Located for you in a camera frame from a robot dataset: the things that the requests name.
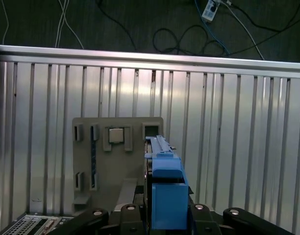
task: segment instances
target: white cable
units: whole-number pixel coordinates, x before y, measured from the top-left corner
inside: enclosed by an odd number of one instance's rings
[[[64,13],[65,13],[65,14],[66,14],[66,11],[67,11],[68,4],[70,4],[70,0],[67,0],[66,8],[64,9]],[[63,23],[62,23],[61,28],[60,28],[60,33],[59,33],[59,35],[58,35],[57,47],[60,46],[60,41],[61,41],[61,34],[62,34],[62,28],[63,28],[63,25],[64,25],[64,20],[63,20]]]
[[[62,29],[62,27],[61,27],[62,19],[63,19],[63,13],[61,14],[61,18],[60,18],[60,21],[58,22],[58,26],[57,26],[55,48],[57,48],[57,41],[58,41],[58,35],[60,33],[60,28]]]
[[[257,46],[257,43],[254,41],[254,39],[253,39],[252,35],[249,33],[248,29],[244,26],[244,24],[239,20],[239,18],[234,14],[234,12],[230,9],[230,7],[226,3],[224,3],[222,1],[221,4],[223,4],[224,6],[226,6],[229,9],[229,11],[232,13],[232,15],[235,17],[235,19],[242,25],[242,27],[245,29],[245,31],[248,33],[249,37],[251,38],[253,44],[255,45],[255,48],[257,49],[257,51],[258,51],[261,59],[265,60],[265,58],[263,57],[263,55],[261,54],[261,52],[260,52],[260,50],[259,50],[259,48]]]
[[[62,6],[62,3],[60,0],[58,0],[58,2],[60,3],[60,6],[61,6],[61,9],[62,9],[62,13],[63,13],[63,17],[64,17],[64,20],[65,20],[65,23],[67,25],[67,27],[70,29],[70,31],[75,35],[75,37],[77,38],[79,44],[81,45],[81,48],[84,49],[80,39],[78,38],[77,34],[75,34],[75,32],[72,30],[72,28],[70,27],[70,25],[67,23],[67,20],[66,20],[66,15],[65,15],[65,12],[64,12],[64,8]]]
[[[8,28],[9,28],[9,22],[8,22],[8,16],[7,16],[5,5],[4,5],[4,0],[1,0],[1,2],[2,2],[2,5],[3,5],[3,10],[4,10],[6,22],[7,22],[6,30],[4,32],[3,39],[2,39],[2,45],[4,45],[5,37],[6,37],[7,31],[8,31]]]

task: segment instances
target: blue cable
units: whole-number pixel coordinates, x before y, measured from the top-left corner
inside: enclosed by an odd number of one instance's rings
[[[209,31],[209,33],[211,34],[211,36],[214,38],[215,41],[217,41],[220,45],[223,46],[224,50],[226,51],[227,54],[230,54],[228,49],[226,48],[226,46],[224,46],[224,44],[222,42],[220,42],[215,36],[214,34],[212,33],[211,29],[209,28],[209,26],[204,22],[203,18],[202,18],[202,14],[200,12],[200,9],[198,7],[198,4],[197,4],[197,0],[195,0],[195,4],[196,4],[196,8],[198,10],[198,13],[199,13],[199,16],[201,18],[201,21],[203,22],[204,26],[206,27],[206,29]]]

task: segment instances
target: bolt head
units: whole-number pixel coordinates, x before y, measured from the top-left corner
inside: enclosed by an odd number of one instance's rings
[[[102,212],[101,211],[95,211],[93,214],[98,216],[98,215],[102,215]]]
[[[239,214],[238,210],[230,210],[229,212],[233,215],[238,215]]]
[[[195,205],[195,208],[198,210],[202,210],[203,209],[203,205],[197,204]]]

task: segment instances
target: metal frame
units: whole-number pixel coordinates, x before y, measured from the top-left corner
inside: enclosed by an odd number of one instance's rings
[[[70,212],[80,116],[161,116],[195,202],[300,233],[299,63],[0,46],[0,229]]]

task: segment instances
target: black cable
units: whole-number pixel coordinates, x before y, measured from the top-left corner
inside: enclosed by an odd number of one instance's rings
[[[270,27],[258,25],[258,24],[256,24],[256,23],[252,20],[252,18],[250,18],[250,16],[249,16],[242,8],[240,8],[239,6],[236,6],[235,4],[231,4],[231,7],[233,7],[233,8],[235,8],[235,9],[239,10],[240,12],[242,12],[242,13],[248,18],[248,20],[249,20],[254,26],[256,26],[257,28],[262,28],[262,29],[266,29],[266,30],[269,30],[269,31],[272,31],[272,32],[277,32],[277,33],[279,33],[279,32],[281,31],[281,30],[278,30],[278,29],[274,29],[274,28],[270,28]]]
[[[286,27],[288,27],[288,26],[291,24],[291,22],[295,19],[296,15],[298,14],[299,9],[300,9],[300,3],[299,3],[299,5],[298,5],[298,7],[297,7],[297,9],[296,9],[296,11],[295,11],[295,13],[294,13],[294,15],[291,17],[291,19],[290,19],[289,22],[287,23]]]
[[[260,45],[260,44],[263,44],[264,42],[270,40],[271,38],[277,36],[278,34],[280,34],[280,33],[284,32],[284,31],[286,31],[287,29],[290,29],[291,27],[293,27],[294,25],[298,24],[299,22],[300,22],[300,19],[297,20],[297,21],[296,21],[295,23],[293,23],[292,25],[287,26],[286,28],[284,28],[284,29],[281,30],[280,32],[278,32],[278,33],[272,35],[271,37],[266,38],[265,40],[263,40],[263,41],[261,41],[261,42],[259,42],[259,43],[257,43],[256,45],[253,45],[253,46],[248,47],[248,48],[243,49],[243,50],[239,50],[239,51],[233,52],[233,53],[228,54],[228,55],[226,55],[226,56],[230,56],[230,55],[234,55],[234,54],[237,54],[237,53],[241,53],[241,52],[244,52],[244,51],[249,50],[249,49],[251,49],[251,48],[254,48],[255,46],[258,46],[258,45]]]
[[[282,30],[279,30],[279,29],[274,29],[274,28],[270,28],[270,27],[266,27],[266,26],[262,26],[262,25],[258,25],[258,24],[256,24],[253,20],[252,20],[252,18],[242,9],[242,8],[240,8],[239,6],[237,6],[237,5],[235,5],[235,4],[231,4],[231,7],[233,7],[233,8],[235,8],[235,9],[237,9],[237,10],[239,10],[240,12],[242,12],[247,18],[248,18],[248,20],[254,25],[254,26],[256,26],[257,28],[262,28],[262,29],[266,29],[266,30],[269,30],[269,31],[272,31],[272,32],[276,32],[276,33],[280,33],[280,32],[282,32],[286,27],[288,27],[290,24],[291,24],[291,22],[294,20],[294,18],[297,16],[297,14],[298,14],[298,11],[299,11],[299,9],[300,9],[300,3],[299,3],[299,5],[298,5],[298,7],[297,7],[297,9],[296,9],[296,11],[295,11],[295,13],[294,13],[294,15],[291,17],[291,19],[289,20],[289,22],[287,23],[287,25],[285,26],[285,28],[284,29],[282,29]]]
[[[205,34],[205,43],[202,45],[201,49],[199,50],[199,52],[192,52],[192,51],[188,51],[188,50],[185,50],[185,49],[182,49],[180,47],[180,44],[181,44],[181,41],[183,40],[184,36],[186,35],[186,33],[188,33],[189,30],[191,30],[192,28],[199,28],[201,29],[204,34]],[[157,37],[157,34],[159,32],[168,32],[174,39],[175,41],[175,46],[174,47],[168,47],[168,48],[164,48],[164,49],[159,49],[155,43],[155,39]],[[201,25],[198,25],[198,24],[195,24],[195,25],[192,25],[190,27],[188,27],[181,35],[181,37],[178,39],[177,36],[174,34],[173,31],[171,31],[170,29],[168,28],[160,28],[158,30],[155,31],[155,33],[153,34],[153,37],[152,37],[152,45],[154,47],[154,49],[162,54],[167,54],[167,53],[171,53],[173,52],[174,50],[176,50],[176,54],[179,55],[180,52],[186,54],[186,55],[199,55],[199,56],[214,56],[214,55],[208,55],[208,54],[205,54],[205,50],[206,48],[211,44],[211,43],[217,43],[217,41],[215,40],[212,40],[212,41],[209,41],[208,42],[208,34],[206,32],[206,30],[201,26]],[[225,52],[225,49],[222,45],[220,45],[221,49],[222,49],[222,53],[219,54],[219,55],[216,55],[216,56],[222,56]]]
[[[102,4],[102,0],[98,1],[95,0],[97,7],[99,8],[99,10],[102,12],[103,15],[105,15],[108,19],[110,19],[111,21],[117,23],[123,30],[124,32],[127,34],[127,36],[129,37],[132,46],[134,47],[135,51],[137,51],[137,47],[129,33],[129,31],[124,27],[124,25],[122,25],[120,22],[118,22],[116,19],[112,18],[111,16],[109,16],[108,14],[106,14],[106,12],[101,8],[101,4]]]

